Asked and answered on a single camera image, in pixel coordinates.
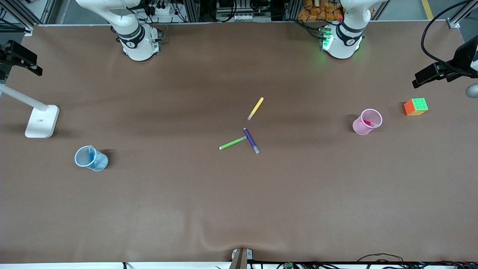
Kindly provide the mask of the colourful puzzle cube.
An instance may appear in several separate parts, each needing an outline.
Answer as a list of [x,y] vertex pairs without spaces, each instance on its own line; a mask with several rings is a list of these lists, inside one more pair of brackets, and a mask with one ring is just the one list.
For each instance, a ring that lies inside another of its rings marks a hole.
[[421,115],[429,110],[425,98],[413,98],[403,104],[407,116]]

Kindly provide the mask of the green marker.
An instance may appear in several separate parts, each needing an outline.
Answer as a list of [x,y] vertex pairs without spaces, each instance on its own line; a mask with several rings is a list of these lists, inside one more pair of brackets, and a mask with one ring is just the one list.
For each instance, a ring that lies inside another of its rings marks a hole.
[[220,147],[218,147],[219,150],[224,150],[226,148],[230,148],[231,146],[233,145],[236,145],[238,143],[241,143],[242,141],[245,141],[247,140],[247,137],[246,136],[243,136],[243,137],[240,137],[238,139],[235,139],[229,143],[226,143],[225,145],[221,145]]

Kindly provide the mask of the orange snack bags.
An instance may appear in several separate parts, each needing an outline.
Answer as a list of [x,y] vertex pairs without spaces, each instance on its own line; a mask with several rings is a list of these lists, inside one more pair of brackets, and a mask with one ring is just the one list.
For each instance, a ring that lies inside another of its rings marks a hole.
[[299,21],[340,21],[345,13],[339,0],[301,0]]

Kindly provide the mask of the yellow marker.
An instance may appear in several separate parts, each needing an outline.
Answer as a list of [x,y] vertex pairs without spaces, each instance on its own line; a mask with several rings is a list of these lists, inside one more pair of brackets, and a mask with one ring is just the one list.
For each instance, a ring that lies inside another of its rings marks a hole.
[[258,99],[258,102],[256,103],[256,105],[253,107],[252,111],[249,113],[249,116],[247,117],[247,120],[251,121],[251,119],[253,118],[253,116],[256,114],[257,110],[259,109],[259,107],[261,106],[261,104],[263,103],[264,101],[264,97],[260,97]]

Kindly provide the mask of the white power strip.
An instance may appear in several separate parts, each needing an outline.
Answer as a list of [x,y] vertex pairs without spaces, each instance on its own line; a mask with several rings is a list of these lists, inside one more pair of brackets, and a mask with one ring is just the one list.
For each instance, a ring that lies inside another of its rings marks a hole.
[[159,7],[150,5],[145,9],[145,12],[150,16],[158,15],[158,16],[171,16],[174,12],[171,6],[166,5],[164,8],[162,5]]

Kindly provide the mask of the long white socket strip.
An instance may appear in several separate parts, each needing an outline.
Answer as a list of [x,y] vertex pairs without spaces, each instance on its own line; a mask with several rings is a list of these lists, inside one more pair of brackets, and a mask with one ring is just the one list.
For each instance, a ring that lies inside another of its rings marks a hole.
[[237,13],[232,17],[230,20],[229,14],[220,14],[216,15],[217,20],[221,22],[271,22],[271,18],[269,13],[261,14],[261,13]]

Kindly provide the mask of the light blue cup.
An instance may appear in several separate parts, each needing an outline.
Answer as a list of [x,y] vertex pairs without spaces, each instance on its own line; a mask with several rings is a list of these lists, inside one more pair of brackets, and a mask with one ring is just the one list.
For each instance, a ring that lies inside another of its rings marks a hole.
[[74,161],[77,164],[77,166],[85,167],[92,171],[104,170],[109,163],[109,159],[104,153],[100,152],[96,148],[94,149],[96,153],[96,156],[95,156],[96,158],[94,160],[94,168],[89,167],[88,145],[85,145],[79,148],[77,152],[75,153]]

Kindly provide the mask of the purple marker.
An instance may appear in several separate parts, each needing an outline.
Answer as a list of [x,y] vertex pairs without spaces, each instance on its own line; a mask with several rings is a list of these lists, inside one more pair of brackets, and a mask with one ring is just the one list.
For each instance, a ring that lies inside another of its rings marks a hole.
[[256,145],[256,142],[254,141],[254,139],[253,139],[253,137],[252,137],[250,131],[249,131],[247,128],[244,128],[244,129],[243,129],[243,132],[244,132],[244,134],[245,134],[247,140],[249,141],[250,145],[252,146],[254,152],[255,152],[256,154],[259,154],[260,151],[259,151],[258,146]]

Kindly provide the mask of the pink cup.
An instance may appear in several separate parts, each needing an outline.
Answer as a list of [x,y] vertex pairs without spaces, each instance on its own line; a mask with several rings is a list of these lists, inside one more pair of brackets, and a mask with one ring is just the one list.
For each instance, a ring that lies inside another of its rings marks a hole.
[[[374,127],[366,125],[363,120],[371,121],[374,123]],[[360,116],[353,121],[352,128],[357,134],[365,136],[380,127],[382,123],[383,117],[380,112],[375,109],[365,109]]]

